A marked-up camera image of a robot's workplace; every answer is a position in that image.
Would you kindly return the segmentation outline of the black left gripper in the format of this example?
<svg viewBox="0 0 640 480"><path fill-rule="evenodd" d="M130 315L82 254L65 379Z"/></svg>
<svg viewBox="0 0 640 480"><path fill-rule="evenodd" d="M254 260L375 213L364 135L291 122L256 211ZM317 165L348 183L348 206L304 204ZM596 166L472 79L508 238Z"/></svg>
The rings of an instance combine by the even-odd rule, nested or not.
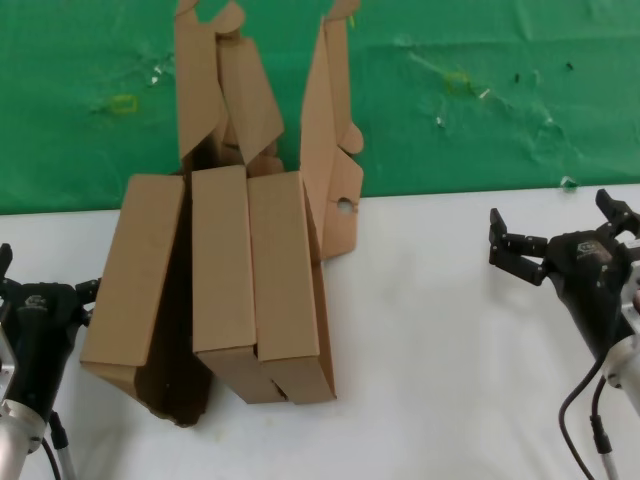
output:
<svg viewBox="0 0 640 480"><path fill-rule="evenodd" d="M61 283L20 284L7 278L13 260L1 245L1 325L17 360L6 398L40 416L53 409L66 362L78 330L90 324L101 278L71 286Z"/></svg>

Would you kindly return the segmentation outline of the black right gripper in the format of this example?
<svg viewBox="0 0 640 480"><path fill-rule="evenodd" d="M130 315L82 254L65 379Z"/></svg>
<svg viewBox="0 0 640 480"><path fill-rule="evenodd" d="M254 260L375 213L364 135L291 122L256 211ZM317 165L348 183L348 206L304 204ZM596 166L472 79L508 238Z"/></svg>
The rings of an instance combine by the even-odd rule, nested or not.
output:
<svg viewBox="0 0 640 480"><path fill-rule="evenodd" d="M640 217L605 189L597 191L595 203L606 218L597 229L599 233L574 232L550 241L509 233L498 209L492 208L489 263L535 286L548 276L590 352L598 359L633 334L622 313L621 292L631 278L633 264L639 260L639 249L614 238L623 232L638 238Z"/></svg>

